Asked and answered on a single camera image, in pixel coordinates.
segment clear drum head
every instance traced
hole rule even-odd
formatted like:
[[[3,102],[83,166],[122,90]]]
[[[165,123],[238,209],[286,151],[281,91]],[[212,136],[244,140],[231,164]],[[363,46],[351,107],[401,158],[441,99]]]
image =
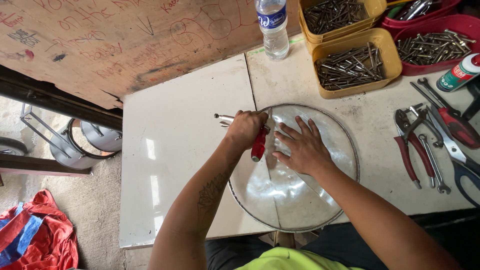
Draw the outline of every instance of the clear drum head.
[[[275,230],[307,232],[321,228],[342,214],[342,209],[306,174],[299,174],[279,162],[272,153],[290,149],[273,136],[281,122],[300,128],[295,121],[299,115],[317,125],[322,140],[339,169],[358,181],[360,167],[351,137],[346,129],[328,113],[300,104],[279,104],[263,109],[269,113],[265,153],[260,162],[240,162],[230,178],[230,190],[238,204],[254,219]]]

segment neon green shirt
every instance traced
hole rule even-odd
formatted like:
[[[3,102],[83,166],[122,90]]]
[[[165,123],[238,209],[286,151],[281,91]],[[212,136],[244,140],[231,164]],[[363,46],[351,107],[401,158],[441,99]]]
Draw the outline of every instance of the neon green shirt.
[[[346,267],[315,253],[286,247],[274,247],[264,252],[258,259],[237,268],[237,270],[362,270]]]

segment red plastic tray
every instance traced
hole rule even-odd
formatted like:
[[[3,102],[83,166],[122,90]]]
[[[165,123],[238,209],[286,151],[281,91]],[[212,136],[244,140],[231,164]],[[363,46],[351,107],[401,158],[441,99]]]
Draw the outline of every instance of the red plastic tray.
[[[460,3],[461,0],[443,0],[441,4],[441,8],[439,10],[436,10],[432,13],[429,13],[427,15],[418,17],[417,19],[409,20],[409,21],[399,21],[399,20],[394,20],[386,17],[385,16],[380,19],[382,21],[381,23],[381,28],[386,29],[392,37],[394,37],[396,34],[398,34],[400,31],[403,29],[413,26],[414,24],[417,23],[423,23],[426,20],[433,20],[439,17],[443,17],[449,14],[454,14],[456,13],[456,5]]]
[[[417,34],[438,33],[445,29],[455,31],[459,34],[467,35],[470,39],[474,39],[476,43],[469,43],[468,46],[472,49],[472,53],[480,53],[480,19],[468,15],[450,15],[421,24],[413,25],[412,27],[403,29],[398,33],[394,41],[405,40],[409,37],[416,37]],[[402,61],[402,75],[417,76],[427,73],[433,73],[440,70],[445,70],[454,67],[463,58],[442,61],[433,65],[417,66]]]

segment plastic bottle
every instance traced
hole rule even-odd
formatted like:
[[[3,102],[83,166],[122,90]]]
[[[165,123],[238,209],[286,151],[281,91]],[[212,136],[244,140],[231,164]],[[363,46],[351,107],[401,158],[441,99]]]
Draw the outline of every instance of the plastic bottle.
[[[450,93],[480,74],[480,54],[474,53],[465,57],[458,65],[438,79],[437,89]]]
[[[255,8],[265,54],[274,61],[284,59],[288,54],[287,0],[255,0]]]

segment person's left hand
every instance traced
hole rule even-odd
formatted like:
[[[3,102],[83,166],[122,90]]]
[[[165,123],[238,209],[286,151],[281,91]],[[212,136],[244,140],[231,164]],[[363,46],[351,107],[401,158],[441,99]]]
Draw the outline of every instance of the person's left hand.
[[[235,114],[225,138],[231,138],[243,151],[250,149],[267,119],[265,112],[240,110]]]

